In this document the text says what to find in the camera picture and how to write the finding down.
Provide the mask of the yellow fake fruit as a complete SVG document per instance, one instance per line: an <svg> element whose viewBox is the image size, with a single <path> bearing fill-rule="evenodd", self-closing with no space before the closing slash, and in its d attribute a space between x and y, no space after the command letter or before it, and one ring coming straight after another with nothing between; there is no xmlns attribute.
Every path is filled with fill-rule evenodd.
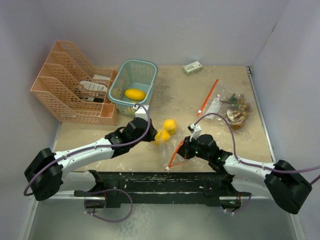
<svg viewBox="0 0 320 240"><path fill-rule="evenodd" d="M158 142L159 143L167 143L170 140L171 135L166 131L162 130L158 133Z"/></svg>
<svg viewBox="0 0 320 240"><path fill-rule="evenodd" d="M174 119L166 119L163 122L163 128L170 134L174 135L177 131L177 123Z"/></svg>
<svg viewBox="0 0 320 240"><path fill-rule="evenodd" d="M126 98L132 101L139 101L139 102L143 101L146 95L147 94L145 92L136 88L129 88L124 92L124 96Z"/></svg>
<svg viewBox="0 0 320 240"><path fill-rule="evenodd" d="M160 139L155 139L154 142L153 142L153 144L154 144L155 146L159 146L159 145L162 144L162 141L161 141Z"/></svg>

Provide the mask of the clear zip bag red seal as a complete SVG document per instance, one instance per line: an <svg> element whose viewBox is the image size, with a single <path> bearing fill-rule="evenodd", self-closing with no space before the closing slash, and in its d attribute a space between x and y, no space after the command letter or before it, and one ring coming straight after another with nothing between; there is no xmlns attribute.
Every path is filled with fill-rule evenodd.
<svg viewBox="0 0 320 240"><path fill-rule="evenodd" d="M162 127L158 130L158 133L165 130L163 127L163 123L162 123ZM165 172L168 172L173 167L182 165L183 163L187 162L187 160L183 159L181 156L178 156L177 154L177 150L179 149L183 141L184 141L184 137L182 136L182 131L179 129L178 123L177 123L176 133L173 135L170 135L169 141L162 143L159 146L156 146L164 161Z"/></svg>

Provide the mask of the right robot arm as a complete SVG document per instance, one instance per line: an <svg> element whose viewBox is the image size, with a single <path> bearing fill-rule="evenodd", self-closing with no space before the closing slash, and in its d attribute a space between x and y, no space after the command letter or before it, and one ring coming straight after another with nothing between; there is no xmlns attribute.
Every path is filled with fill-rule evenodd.
<svg viewBox="0 0 320 240"><path fill-rule="evenodd" d="M206 160L217 173L231 178L222 183L228 196L237 192L273 200L284 211L296 215L312 191L312 185L285 160L263 163L237 159L236 155L220 149L209 134L194 139L187 136L177 154L185 160L198 157Z"/></svg>

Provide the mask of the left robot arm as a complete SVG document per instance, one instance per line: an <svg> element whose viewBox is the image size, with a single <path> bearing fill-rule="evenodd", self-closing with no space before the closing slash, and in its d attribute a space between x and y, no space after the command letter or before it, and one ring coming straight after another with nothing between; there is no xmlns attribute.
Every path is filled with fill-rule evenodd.
<svg viewBox="0 0 320 240"><path fill-rule="evenodd" d="M50 148L39 151L24 171L28 181L25 196L33 195L44 201L67 186L67 174L85 165L126 154L140 142L153 142L158 131L151 120L135 117L103 138L82 147L52 152Z"/></svg>

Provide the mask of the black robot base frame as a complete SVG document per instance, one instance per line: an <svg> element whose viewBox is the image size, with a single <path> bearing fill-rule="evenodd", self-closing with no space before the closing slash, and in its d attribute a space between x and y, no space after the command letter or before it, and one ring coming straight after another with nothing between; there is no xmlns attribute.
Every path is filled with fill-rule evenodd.
<svg viewBox="0 0 320 240"><path fill-rule="evenodd" d="M102 172L91 170L94 185L76 197L102 197L107 208L121 204L199 204L237 210L241 197L231 177L216 172Z"/></svg>

